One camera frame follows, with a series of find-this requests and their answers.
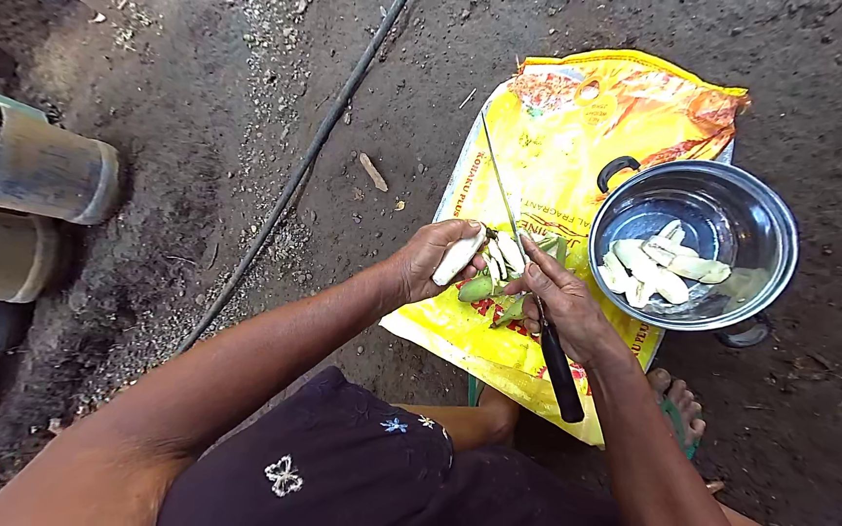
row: foot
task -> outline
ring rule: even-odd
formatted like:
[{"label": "foot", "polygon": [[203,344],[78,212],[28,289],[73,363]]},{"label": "foot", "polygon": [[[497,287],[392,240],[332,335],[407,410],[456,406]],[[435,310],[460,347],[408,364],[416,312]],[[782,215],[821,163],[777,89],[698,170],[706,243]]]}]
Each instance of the foot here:
[{"label": "foot", "polygon": [[[688,391],[688,384],[684,380],[671,381],[671,375],[664,369],[655,369],[649,372],[649,385],[655,393],[655,402],[661,403],[665,398],[672,400],[677,409],[681,412],[681,423],[684,428],[684,447],[689,448],[704,436],[704,430],[708,424],[697,418],[701,412],[701,404],[694,400],[694,393]],[[668,429],[674,435],[674,428],[671,418],[665,414],[665,422]]]},{"label": "foot", "polygon": [[496,389],[485,386],[479,397],[477,406],[492,414],[492,428],[490,444],[511,446],[512,438],[518,423],[518,411],[521,406],[515,400],[505,396]]}]

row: hand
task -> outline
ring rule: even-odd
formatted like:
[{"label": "hand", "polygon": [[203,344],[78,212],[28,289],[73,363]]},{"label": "hand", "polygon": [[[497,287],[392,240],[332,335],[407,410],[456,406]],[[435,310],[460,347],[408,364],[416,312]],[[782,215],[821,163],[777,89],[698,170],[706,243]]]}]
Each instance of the hand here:
[{"label": "hand", "polygon": [[[587,290],[587,284],[571,274],[532,242],[522,236],[525,252],[532,258],[525,274],[505,287],[506,294],[531,291],[544,302],[544,315],[557,327],[560,345],[570,359],[590,367],[606,353],[629,349],[602,313],[600,305]],[[522,307],[525,327],[541,332],[538,307],[529,296]]]},{"label": "hand", "polygon": [[[447,286],[438,286],[431,280],[443,252],[451,243],[475,236],[480,228],[485,227],[476,221],[462,219],[422,226],[408,244],[389,257],[385,263],[397,274],[404,302],[414,303],[444,292]],[[485,259],[477,254],[470,265],[457,274],[454,282],[470,279],[482,269],[485,269]]]}]

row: knife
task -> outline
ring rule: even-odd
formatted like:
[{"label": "knife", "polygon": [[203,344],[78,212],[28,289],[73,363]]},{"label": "knife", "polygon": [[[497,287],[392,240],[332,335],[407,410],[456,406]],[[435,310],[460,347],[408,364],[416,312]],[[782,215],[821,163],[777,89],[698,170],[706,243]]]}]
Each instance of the knife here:
[{"label": "knife", "polygon": [[[485,143],[489,148],[489,157],[492,159],[492,171],[496,174],[498,192],[502,195],[502,203],[505,205],[505,212],[509,216],[509,224],[512,225],[512,235],[521,252],[522,261],[528,261],[525,255],[525,247],[522,245],[521,235],[518,233],[516,219],[512,215],[512,207],[509,206],[509,198],[505,197],[505,187],[502,186],[502,176],[498,173],[496,153],[492,150],[492,140],[489,138],[489,128],[485,125],[485,113],[480,111],[480,118],[483,120],[483,131],[485,131]],[[560,339],[557,337],[557,328],[544,316],[544,306],[541,298],[534,295],[535,305],[538,306],[538,318],[541,322],[541,352],[544,355],[544,363],[547,365],[547,375],[551,378],[551,387],[554,389],[554,396],[557,398],[557,407],[560,410],[560,419],[567,423],[583,421],[584,407],[577,396],[577,386],[574,384],[574,377],[571,376],[571,367],[567,363],[567,355],[560,346]]]}]

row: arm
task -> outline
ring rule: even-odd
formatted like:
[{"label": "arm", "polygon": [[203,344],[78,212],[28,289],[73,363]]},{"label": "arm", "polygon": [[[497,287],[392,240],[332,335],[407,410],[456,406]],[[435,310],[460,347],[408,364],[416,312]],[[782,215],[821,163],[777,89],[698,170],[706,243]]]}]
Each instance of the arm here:
[{"label": "arm", "polygon": [[[153,524],[174,478],[223,433],[430,280],[480,226],[421,228],[379,265],[195,345],[74,424],[0,491],[0,524]],[[485,266],[477,257],[474,265]],[[476,269],[465,269],[461,277]]]},{"label": "arm", "polygon": [[[588,372],[593,402],[606,439],[613,492],[628,524],[723,525],[729,522],[684,457],[652,399],[638,361],[603,316],[585,283],[531,241],[526,275],[505,292],[531,290],[545,303],[567,355]],[[539,327],[533,303],[526,326]]]}]

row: dark shorts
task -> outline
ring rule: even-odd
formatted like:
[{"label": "dark shorts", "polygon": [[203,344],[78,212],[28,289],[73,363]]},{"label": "dark shorts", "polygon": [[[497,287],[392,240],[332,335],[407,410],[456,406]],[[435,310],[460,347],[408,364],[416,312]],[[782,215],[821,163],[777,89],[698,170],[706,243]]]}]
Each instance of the dark shorts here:
[{"label": "dark shorts", "polygon": [[618,524],[510,448],[454,454],[446,431],[327,368],[181,474],[159,526]]}]

